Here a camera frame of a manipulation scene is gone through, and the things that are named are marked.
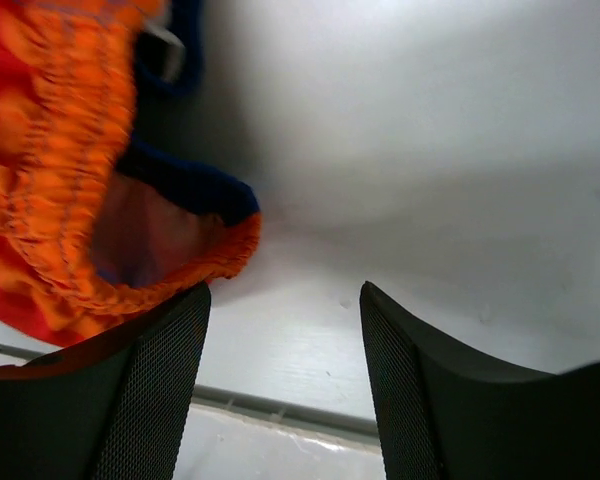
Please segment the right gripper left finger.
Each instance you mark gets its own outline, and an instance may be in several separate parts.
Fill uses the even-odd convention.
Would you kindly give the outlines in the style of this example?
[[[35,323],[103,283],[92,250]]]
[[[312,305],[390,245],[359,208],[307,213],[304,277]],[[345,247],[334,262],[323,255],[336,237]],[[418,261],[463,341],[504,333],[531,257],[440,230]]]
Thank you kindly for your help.
[[[211,294],[153,310],[22,366],[0,366],[0,479],[170,479]]]

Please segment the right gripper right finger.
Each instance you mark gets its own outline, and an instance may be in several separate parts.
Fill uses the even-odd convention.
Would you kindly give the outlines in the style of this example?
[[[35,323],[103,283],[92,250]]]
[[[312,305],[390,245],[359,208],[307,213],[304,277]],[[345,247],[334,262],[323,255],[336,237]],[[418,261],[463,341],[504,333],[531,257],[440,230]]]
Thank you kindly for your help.
[[[600,479],[600,362],[524,368],[427,324],[372,283],[363,343],[390,479]]]

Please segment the rainbow striped shorts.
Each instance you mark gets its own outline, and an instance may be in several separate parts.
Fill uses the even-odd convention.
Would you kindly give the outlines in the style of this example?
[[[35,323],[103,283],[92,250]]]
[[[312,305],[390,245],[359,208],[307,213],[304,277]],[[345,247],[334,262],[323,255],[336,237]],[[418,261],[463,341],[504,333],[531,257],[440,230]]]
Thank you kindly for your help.
[[[65,347],[256,251],[252,189],[134,130],[200,78],[197,1],[0,1],[0,322]]]

